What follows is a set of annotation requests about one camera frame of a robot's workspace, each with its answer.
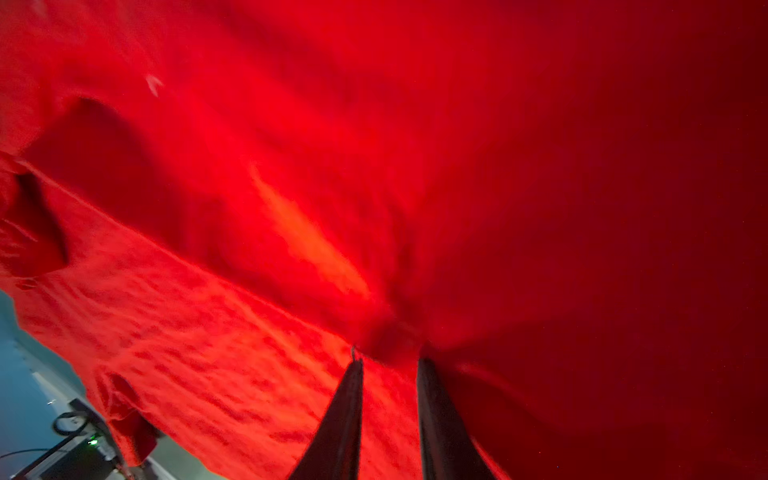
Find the red cloth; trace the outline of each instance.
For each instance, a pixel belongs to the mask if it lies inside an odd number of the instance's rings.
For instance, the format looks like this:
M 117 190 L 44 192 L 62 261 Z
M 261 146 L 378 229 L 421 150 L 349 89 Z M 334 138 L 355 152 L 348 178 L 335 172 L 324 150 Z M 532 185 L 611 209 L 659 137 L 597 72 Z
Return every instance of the red cloth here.
M 282 478 L 355 343 L 363 478 L 439 364 L 512 477 L 768 475 L 761 2 L 4 2 L 13 295 L 128 458 Z

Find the red garment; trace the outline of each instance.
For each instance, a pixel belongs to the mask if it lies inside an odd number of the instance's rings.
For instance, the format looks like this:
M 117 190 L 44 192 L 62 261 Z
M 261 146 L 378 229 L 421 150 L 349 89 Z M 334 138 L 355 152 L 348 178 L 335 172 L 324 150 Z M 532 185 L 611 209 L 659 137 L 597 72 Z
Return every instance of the red garment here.
M 768 475 L 760 2 L 4 2 L 13 295 L 128 458 L 283 478 L 348 360 L 419 475 L 428 345 L 515 479 Z

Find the black pointed object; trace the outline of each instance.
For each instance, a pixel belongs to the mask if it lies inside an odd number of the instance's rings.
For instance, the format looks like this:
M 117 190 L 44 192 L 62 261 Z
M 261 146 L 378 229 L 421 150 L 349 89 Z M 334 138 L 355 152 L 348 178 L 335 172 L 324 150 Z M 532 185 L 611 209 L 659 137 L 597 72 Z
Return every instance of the black pointed object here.
M 353 349 L 353 360 L 289 480 L 356 480 L 361 429 L 362 359 Z
M 419 360 L 419 439 L 424 480 L 495 480 L 430 359 Z

